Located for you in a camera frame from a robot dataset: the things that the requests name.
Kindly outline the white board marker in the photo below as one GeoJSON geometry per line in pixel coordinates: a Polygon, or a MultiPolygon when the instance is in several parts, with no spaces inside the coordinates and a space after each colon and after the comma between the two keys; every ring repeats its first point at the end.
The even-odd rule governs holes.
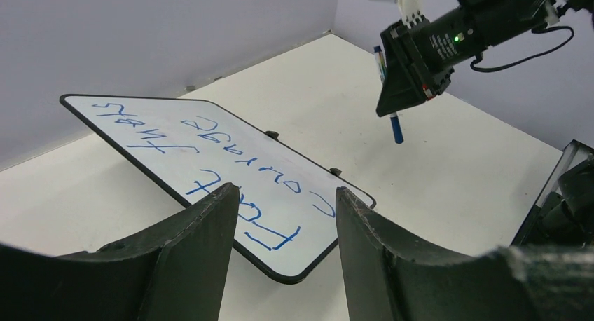
{"type": "Polygon", "coordinates": [[[381,83],[384,83],[385,78],[386,78],[386,69],[387,68],[386,68],[386,64],[385,64],[385,58],[383,55],[382,47],[380,45],[374,46],[373,53],[375,56],[376,64],[378,66],[381,83]]]}

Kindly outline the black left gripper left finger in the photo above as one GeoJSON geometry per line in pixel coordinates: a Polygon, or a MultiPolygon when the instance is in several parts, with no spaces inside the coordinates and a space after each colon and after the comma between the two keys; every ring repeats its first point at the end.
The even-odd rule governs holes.
{"type": "Polygon", "coordinates": [[[197,203],[96,252],[49,257],[1,246],[2,320],[217,320],[239,190],[197,203]]]}

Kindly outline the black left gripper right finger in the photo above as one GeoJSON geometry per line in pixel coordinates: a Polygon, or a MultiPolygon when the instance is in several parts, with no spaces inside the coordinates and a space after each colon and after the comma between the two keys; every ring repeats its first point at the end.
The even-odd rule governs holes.
{"type": "Polygon", "coordinates": [[[592,320],[593,248],[497,247],[477,257],[395,224],[349,189],[336,227],[351,320],[592,320]]]}

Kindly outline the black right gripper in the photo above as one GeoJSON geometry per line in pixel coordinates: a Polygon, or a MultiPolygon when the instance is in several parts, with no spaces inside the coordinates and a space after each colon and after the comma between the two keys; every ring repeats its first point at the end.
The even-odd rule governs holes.
{"type": "Polygon", "coordinates": [[[375,109],[379,117],[440,95],[451,82],[454,66],[487,48],[470,12],[462,7],[413,28],[400,19],[380,37],[387,68],[375,109]]]}

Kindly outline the blue marker cap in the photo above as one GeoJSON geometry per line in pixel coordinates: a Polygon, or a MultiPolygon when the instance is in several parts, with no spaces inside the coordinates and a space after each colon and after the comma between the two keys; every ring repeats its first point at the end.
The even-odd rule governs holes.
{"type": "Polygon", "coordinates": [[[399,116],[397,113],[394,113],[390,116],[390,121],[391,121],[391,126],[392,126],[392,131],[393,131],[393,136],[394,136],[394,141],[397,144],[403,144],[404,138],[403,138],[403,130],[400,124],[400,120],[399,120],[399,116]]]}

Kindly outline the black-framed whiteboard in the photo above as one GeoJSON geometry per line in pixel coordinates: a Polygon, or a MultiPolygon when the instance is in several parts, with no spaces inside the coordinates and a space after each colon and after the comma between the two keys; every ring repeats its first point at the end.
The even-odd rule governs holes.
{"type": "Polygon", "coordinates": [[[337,245],[336,190],[375,199],[208,100],[66,94],[60,104],[184,206],[239,189],[235,249],[270,279],[303,281],[337,245]]]}

